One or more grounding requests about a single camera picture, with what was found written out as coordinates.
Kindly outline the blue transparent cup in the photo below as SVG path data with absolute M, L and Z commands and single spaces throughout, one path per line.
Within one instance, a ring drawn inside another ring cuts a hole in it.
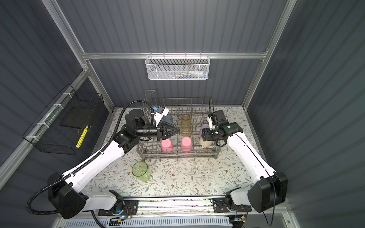
M 162 122 L 163 122 L 164 126 L 174 125 L 173 117 L 170 114 L 168 114 L 166 116 L 163 116 L 162 117 Z

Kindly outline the yellow transparent cup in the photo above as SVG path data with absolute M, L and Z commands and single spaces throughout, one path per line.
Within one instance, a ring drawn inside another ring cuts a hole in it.
M 181 116 L 181 126 L 180 126 L 180 133 L 184 137 L 190 137 L 192 135 L 192 121 L 189 115 Z

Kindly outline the lilac plastic cup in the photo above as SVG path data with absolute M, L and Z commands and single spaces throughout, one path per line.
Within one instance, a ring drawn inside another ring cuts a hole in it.
M 210 129 L 209 124 L 208 123 L 204 123 L 201 128 L 200 128 L 200 132 L 199 132 L 199 137 L 202 137 L 202 132 L 203 129 Z

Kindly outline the pink plastic cup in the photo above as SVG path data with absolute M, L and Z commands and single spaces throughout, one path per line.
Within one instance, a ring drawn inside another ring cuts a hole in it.
M 181 141 L 181 150 L 184 153 L 190 153 L 193 149 L 193 142 L 190 137 L 184 137 Z
M 164 153 L 170 154 L 173 152 L 174 145 L 170 139 L 165 139 L 161 141 L 161 149 Z

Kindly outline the beige plastic cup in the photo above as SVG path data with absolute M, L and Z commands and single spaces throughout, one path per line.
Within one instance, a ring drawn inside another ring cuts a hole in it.
M 208 148 L 214 144 L 214 141 L 204 141 L 203 138 L 199 138 L 200 145 L 204 148 Z

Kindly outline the green transparent cup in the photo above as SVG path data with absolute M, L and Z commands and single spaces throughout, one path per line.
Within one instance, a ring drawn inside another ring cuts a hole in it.
M 150 180 L 150 169 L 146 162 L 138 161 L 132 167 L 132 174 L 143 182 Z

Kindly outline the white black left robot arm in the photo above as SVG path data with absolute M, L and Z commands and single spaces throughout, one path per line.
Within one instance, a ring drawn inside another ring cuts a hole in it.
M 153 119 L 149 121 L 143 110 L 131 110 L 125 116 L 125 124 L 116 128 L 117 132 L 111 137 L 111 142 L 62 176 L 51 176 L 49 180 L 56 181 L 56 184 L 48 190 L 48 199 L 56 212 L 64 219 L 94 210 L 111 211 L 114 215 L 124 214 L 124 200 L 116 191 L 86 192 L 84 187 L 109 164 L 138 145 L 141 138 L 155 137 L 160 141 L 179 134 L 178 127 L 162 120 L 168 113 L 168 108 L 153 107 Z

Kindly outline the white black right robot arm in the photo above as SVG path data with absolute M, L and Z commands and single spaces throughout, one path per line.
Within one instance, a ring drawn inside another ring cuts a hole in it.
M 209 113 L 207 120 L 209 128 L 202 130 L 202 140 L 224 141 L 224 145 L 236 152 L 252 177 L 253 186 L 249 190 L 236 188 L 226 193 L 226 205 L 229 210 L 243 205 L 261 213 L 285 202 L 287 176 L 282 172 L 276 172 L 264 161 L 240 125 L 236 122 L 229 123 L 222 110 Z

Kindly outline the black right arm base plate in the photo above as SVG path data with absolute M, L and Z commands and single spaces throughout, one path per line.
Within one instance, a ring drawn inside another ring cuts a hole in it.
M 210 202 L 213 205 L 213 210 L 215 213 L 252 212 L 252 207 L 250 205 L 236 205 L 231 200 L 228 200 L 224 197 L 211 198 Z

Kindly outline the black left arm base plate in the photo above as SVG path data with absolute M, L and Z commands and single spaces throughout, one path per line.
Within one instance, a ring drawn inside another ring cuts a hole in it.
M 134 216 L 139 206 L 138 200 L 117 201 L 110 210 L 99 210 L 98 216 Z

